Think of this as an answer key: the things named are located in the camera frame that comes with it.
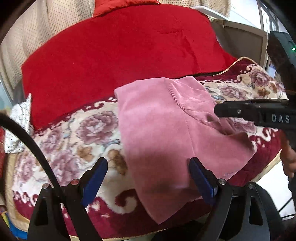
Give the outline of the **person's right hand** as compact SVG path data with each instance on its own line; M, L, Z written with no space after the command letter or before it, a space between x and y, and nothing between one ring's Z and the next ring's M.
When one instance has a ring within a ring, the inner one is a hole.
M295 151L291 148L285 134L282 133L280 159L282 161L283 171L289 178L293 178L295 175L295 156Z

